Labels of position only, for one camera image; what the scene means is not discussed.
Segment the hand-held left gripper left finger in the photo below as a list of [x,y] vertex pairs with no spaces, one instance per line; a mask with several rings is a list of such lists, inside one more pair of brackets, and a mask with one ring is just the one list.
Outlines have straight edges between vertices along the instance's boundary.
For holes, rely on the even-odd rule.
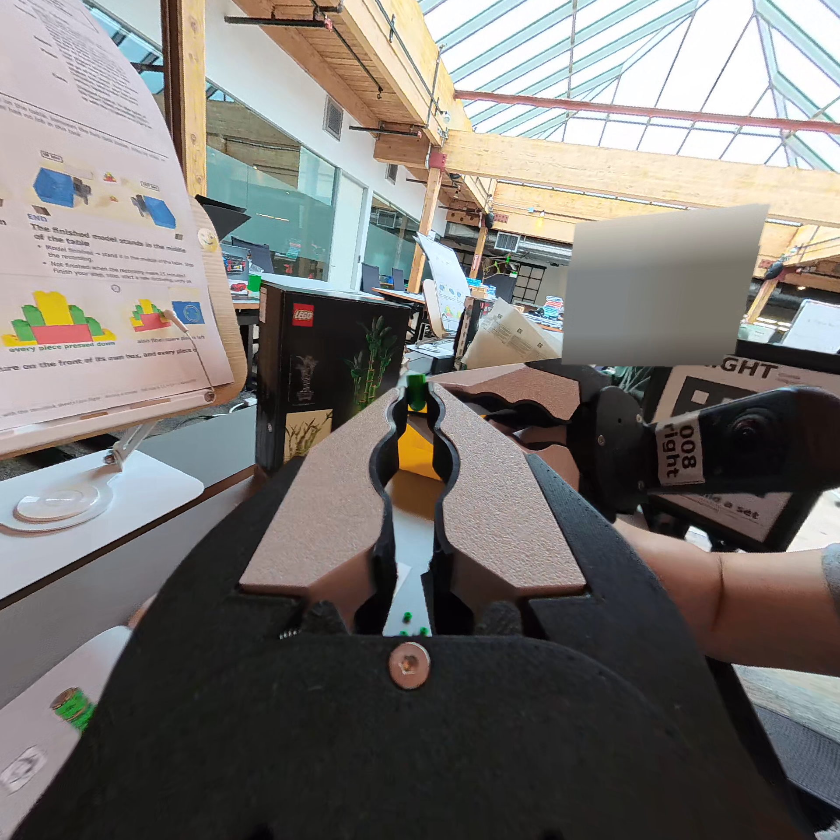
[[397,582],[392,500],[405,389],[395,387],[310,449],[239,579],[248,593],[329,601],[380,634]]

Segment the dark grey cloth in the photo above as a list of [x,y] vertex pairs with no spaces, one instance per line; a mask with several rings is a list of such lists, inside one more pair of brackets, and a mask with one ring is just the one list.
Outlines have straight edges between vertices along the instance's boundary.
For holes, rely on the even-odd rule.
[[815,835],[838,830],[838,742],[749,703],[732,719],[752,763],[792,815]]

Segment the red ceiling pipe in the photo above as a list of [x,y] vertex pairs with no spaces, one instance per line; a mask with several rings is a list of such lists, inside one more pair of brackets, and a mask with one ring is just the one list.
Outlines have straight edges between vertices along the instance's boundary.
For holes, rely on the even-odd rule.
[[595,112],[609,115],[643,117],[646,119],[670,119],[687,122],[730,124],[740,128],[754,127],[780,130],[789,133],[815,132],[839,134],[839,124],[831,120],[805,119],[794,120],[775,117],[757,117],[753,115],[734,115],[716,112],[690,112],[665,108],[646,108],[623,104],[583,101],[569,98],[544,98],[525,94],[508,94],[492,91],[468,91],[455,89],[454,96],[464,102],[490,102],[508,106],[530,106],[544,110],[564,110],[568,112]]

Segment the wooden document stand white base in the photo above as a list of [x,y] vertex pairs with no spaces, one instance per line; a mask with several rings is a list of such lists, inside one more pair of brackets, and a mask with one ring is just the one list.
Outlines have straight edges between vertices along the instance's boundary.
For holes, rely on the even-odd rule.
[[[210,297],[203,321],[197,320],[198,301],[187,300],[184,287],[172,293],[179,300],[160,311],[141,299],[130,321],[139,324],[142,333],[151,332],[142,342],[187,342],[203,371],[197,387],[48,425],[50,433],[68,426],[76,432],[100,434],[107,423],[114,422],[122,434],[106,451],[3,480],[2,534],[33,538],[80,528],[86,538],[116,539],[203,493],[199,480],[151,457],[133,456],[159,421],[234,400],[249,375],[249,357],[240,338],[236,300],[229,292],[221,246],[222,239],[249,216],[243,207],[205,196],[194,200],[193,215]],[[222,385],[211,384],[204,351],[196,343],[199,329],[211,322],[215,322],[233,376]]]

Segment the wooden post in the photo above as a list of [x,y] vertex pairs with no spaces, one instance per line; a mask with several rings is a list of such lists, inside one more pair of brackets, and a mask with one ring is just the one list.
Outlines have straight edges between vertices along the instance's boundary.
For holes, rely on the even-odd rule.
[[204,1],[161,1],[164,113],[187,192],[207,193]]

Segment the printed instruction sheet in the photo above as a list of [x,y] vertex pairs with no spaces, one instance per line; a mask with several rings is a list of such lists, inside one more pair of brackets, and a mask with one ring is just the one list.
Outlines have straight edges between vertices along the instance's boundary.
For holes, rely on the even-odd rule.
[[2,429],[232,382],[151,92],[83,2],[1,12]]

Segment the yellow block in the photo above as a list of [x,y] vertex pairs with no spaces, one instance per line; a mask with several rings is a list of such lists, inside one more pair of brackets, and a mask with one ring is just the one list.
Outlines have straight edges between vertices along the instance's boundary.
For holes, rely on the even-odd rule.
[[440,481],[434,469],[434,444],[413,425],[406,423],[405,432],[397,442],[400,470]]

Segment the stack of printed papers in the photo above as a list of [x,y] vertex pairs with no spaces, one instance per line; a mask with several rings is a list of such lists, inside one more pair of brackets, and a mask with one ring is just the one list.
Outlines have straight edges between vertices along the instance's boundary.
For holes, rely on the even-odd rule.
[[504,300],[483,316],[462,362],[476,370],[504,364],[559,359],[563,335],[541,328]]

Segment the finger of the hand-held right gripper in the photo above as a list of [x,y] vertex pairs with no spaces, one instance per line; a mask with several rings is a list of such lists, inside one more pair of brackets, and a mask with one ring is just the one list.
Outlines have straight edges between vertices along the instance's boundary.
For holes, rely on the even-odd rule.
[[438,374],[432,383],[486,414],[500,414],[510,427],[567,424],[582,403],[578,381],[527,364]]
[[566,441],[567,426],[530,426],[512,432],[510,437],[528,453],[539,456],[574,490],[580,488],[581,474]]

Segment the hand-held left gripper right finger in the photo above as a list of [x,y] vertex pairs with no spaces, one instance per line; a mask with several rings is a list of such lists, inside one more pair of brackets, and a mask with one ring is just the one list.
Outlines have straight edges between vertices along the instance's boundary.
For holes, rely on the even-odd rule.
[[493,602],[587,593],[587,581],[519,446],[440,384],[427,385],[435,634],[470,634]]

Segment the black lego set box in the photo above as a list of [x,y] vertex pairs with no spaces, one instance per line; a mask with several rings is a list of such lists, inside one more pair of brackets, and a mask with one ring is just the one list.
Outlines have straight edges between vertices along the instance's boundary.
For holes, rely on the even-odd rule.
[[410,319],[406,305],[320,281],[263,282],[255,462],[266,475],[397,385]]

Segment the person's right forearm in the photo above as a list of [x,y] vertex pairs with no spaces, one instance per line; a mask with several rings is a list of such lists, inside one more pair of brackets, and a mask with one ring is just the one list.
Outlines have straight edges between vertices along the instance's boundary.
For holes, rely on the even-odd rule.
[[617,519],[702,652],[724,663],[839,676],[839,546],[714,553]]

